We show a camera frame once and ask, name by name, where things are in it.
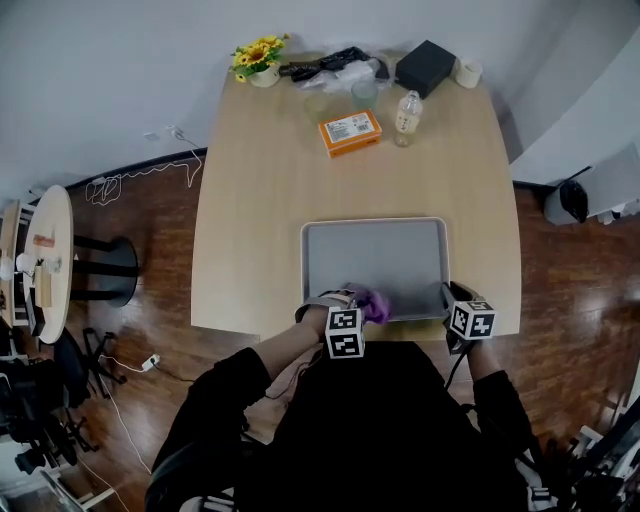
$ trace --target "tape roll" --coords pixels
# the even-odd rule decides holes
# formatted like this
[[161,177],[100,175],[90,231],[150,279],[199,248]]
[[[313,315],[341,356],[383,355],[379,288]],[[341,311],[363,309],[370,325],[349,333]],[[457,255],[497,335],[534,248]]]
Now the tape roll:
[[473,89],[482,76],[482,66],[471,59],[458,59],[456,62],[455,80],[462,87]]

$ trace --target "purple cloth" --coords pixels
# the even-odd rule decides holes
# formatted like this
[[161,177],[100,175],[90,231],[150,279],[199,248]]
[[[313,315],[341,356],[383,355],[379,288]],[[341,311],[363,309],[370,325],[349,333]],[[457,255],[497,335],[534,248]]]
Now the purple cloth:
[[380,292],[356,283],[348,283],[345,289],[354,292],[353,300],[362,309],[364,321],[386,324],[391,318],[391,302]]

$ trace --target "person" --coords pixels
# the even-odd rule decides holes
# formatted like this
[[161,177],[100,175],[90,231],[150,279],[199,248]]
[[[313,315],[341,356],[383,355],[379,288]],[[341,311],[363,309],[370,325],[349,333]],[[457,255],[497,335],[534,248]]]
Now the person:
[[153,465],[146,511],[201,510],[206,497],[241,512],[528,509],[515,460],[533,434],[490,340],[468,353],[480,430],[415,343],[372,342],[357,359],[320,346],[273,441],[243,441],[245,408],[318,346],[326,319],[311,306],[195,381]]

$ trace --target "white wall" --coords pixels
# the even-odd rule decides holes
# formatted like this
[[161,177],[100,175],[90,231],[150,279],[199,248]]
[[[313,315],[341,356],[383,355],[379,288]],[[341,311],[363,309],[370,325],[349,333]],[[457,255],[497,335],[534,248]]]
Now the white wall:
[[[0,201],[207,145],[238,44],[292,32],[478,59],[496,104],[519,91],[580,0],[0,0]],[[158,143],[142,134],[155,131]]]
[[513,179],[555,183],[631,141],[640,144],[640,29],[578,101],[511,164]]
[[566,27],[501,119],[511,161],[575,104],[640,26],[634,0],[583,0],[562,13],[570,15]]

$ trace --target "wrist strap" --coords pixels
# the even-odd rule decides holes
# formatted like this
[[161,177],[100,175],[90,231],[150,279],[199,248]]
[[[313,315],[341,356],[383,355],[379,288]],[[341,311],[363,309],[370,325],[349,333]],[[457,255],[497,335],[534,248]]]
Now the wrist strap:
[[[343,295],[340,292],[348,292],[350,295]],[[341,290],[331,290],[324,292],[320,297],[309,297],[304,303],[296,309],[296,323],[300,323],[302,317],[309,309],[309,306],[324,306],[325,308],[350,309],[353,305],[353,291],[343,288]]]

